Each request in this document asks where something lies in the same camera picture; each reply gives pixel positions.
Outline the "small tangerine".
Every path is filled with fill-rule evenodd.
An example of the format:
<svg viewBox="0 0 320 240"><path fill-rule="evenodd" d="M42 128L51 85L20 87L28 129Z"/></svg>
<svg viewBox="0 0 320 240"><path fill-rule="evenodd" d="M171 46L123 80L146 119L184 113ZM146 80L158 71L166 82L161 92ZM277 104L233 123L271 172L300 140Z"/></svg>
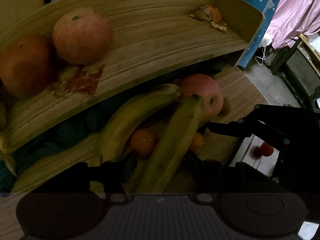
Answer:
<svg viewBox="0 0 320 240"><path fill-rule="evenodd" d="M204 147L205 140L203 135L196 132L188 150L194 152L196 155L199 155L203 151Z"/></svg>

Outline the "yellow banana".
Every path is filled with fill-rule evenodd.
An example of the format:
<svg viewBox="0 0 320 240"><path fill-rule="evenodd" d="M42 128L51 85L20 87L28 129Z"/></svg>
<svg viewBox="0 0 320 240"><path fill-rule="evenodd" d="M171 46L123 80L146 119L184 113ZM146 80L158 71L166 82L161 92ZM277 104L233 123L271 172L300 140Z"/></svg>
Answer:
<svg viewBox="0 0 320 240"><path fill-rule="evenodd" d="M111 116L103 129L93 155L93 165L116 160L139 124L154 111L175 101L180 88L174 84L161 85L154 91L130 99Z"/></svg>
<svg viewBox="0 0 320 240"><path fill-rule="evenodd" d="M164 192L191 145L203 107L204 99L193 94L173 114L143 173L138 194Z"/></svg>

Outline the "small red tomato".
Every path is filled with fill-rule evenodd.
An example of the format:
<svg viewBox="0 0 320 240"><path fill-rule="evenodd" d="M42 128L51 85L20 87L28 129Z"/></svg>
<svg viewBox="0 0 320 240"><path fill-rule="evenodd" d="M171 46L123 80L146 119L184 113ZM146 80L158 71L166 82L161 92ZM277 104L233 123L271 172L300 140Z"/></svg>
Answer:
<svg viewBox="0 0 320 240"><path fill-rule="evenodd" d="M274 147L263 142L259 147L260 154L264 157L270 157L274 153Z"/></svg>

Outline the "small orange on table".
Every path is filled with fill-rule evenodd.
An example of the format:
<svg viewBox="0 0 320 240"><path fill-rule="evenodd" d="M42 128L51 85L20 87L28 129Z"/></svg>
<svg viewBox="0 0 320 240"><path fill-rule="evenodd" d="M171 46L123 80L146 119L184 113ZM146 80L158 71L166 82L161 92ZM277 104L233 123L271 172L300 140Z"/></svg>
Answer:
<svg viewBox="0 0 320 240"><path fill-rule="evenodd" d="M146 128L136 130L130 140L131 148L142 157L152 153L156 144L156 135Z"/></svg>

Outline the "grey metal tray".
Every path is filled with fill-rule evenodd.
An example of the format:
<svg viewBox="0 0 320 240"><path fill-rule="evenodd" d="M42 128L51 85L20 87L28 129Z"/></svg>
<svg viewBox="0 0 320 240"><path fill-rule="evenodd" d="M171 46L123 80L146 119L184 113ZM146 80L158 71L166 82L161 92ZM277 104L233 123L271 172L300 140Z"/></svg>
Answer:
<svg viewBox="0 0 320 240"><path fill-rule="evenodd" d="M234 167L237 162L244 162L264 175L268 177L272 176L278 160L279 151L274 149L273 154L269 157L259 156L257 150L263 142L263 140L255 135L246 137L240 145L235 157L231 161L230 166Z"/></svg>

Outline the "red apple on table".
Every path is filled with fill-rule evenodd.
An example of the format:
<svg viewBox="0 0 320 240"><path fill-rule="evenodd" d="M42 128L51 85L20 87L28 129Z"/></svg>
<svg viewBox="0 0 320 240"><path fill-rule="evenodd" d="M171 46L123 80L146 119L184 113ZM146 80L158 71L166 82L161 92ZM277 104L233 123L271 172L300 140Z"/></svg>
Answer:
<svg viewBox="0 0 320 240"><path fill-rule="evenodd" d="M216 117L224 102L224 97L219 84L211 76L194 74L184 78L179 87L181 88L181 101L185 101L193 94L201 96L204 100L202 124Z"/></svg>

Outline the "white plastic bag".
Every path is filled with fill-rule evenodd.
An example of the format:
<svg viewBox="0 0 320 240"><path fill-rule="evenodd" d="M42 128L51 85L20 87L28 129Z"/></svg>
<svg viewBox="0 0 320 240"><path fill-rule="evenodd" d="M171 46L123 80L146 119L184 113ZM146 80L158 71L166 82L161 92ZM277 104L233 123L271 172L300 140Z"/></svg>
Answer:
<svg viewBox="0 0 320 240"><path fill-rule="evenodd" d="M263 62L266 60L266 48L267 46L269 46L272 43L272 36L268 33L266 33L262 40L260 41L259 44L259 48L262 48L262 57L259 56L255 56L255 61L257 62L257 64L259 64L260 66L263 65Z"/></svg>

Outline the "pink curtain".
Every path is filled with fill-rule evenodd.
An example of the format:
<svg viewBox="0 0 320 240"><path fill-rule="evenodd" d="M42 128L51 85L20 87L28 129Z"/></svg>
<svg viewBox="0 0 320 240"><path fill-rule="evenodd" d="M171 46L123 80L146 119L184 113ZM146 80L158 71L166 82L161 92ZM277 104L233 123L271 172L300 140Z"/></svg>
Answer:
<svg viewBox="0 0 320 240"><path fill-rule="evenodd" d="M292 47L300 34L319 32L319 0L280 0L266 34L273 49Z"/></svg>

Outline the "curved wooden shelf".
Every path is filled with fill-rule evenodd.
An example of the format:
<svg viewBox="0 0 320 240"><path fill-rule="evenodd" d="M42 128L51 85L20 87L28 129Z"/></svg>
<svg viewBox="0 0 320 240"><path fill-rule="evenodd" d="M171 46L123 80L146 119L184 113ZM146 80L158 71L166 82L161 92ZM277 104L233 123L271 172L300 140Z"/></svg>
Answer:
<svg viewBox="0 0 320 240"><path fill-rule="evenodd" d="M203 5L219 9L226 33L189 17ZM1 47L32 33L49 37L56 21L79 7L92 7L109 17L114 28L111 50L84 69L65 65L55 84L15 103L4 132L5 153L142 82L247 49L264 20L263 13L244 0L58 0L6 27Z"/></svg>

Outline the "red apple on shelf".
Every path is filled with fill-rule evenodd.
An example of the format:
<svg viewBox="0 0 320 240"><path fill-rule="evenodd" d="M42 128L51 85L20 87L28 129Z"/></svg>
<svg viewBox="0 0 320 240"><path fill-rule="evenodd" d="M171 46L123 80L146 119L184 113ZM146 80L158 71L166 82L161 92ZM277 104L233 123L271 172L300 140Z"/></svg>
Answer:
<svg viewBox="0 0 320 240"><path fill-rule="evenodd" d="M71 64L90 65L103 59L113 41L107 17L92 8L78 8L63 15L54 25L57 54Z"/></svg>

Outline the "orange peel scraps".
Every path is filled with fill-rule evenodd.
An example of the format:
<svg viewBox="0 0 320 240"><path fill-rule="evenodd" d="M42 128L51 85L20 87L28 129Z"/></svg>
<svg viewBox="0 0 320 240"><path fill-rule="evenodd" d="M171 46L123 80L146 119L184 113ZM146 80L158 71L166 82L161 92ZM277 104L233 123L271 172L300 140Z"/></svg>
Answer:
<svg viewBox="0 0 320 240"><path fill-rule="evenodd" d="M211 5L203 5L200 9L190 14L189 17L198 21L207 21L212 28L223 33L227 32L227 23L223 20L221 12Z"/></svg>

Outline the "large orange on shelf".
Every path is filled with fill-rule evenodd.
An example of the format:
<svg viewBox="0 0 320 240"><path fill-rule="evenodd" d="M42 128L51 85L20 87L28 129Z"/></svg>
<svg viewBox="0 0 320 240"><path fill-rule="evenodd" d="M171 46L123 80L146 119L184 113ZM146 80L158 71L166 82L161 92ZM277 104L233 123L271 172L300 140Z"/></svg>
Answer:
<svg viewBox="0 0 320 240"><path fill-rule="evenodd" d="M1 51L1 81L19 99L35 96L50 81L50 48L41 35L30 35Z"/></svg>

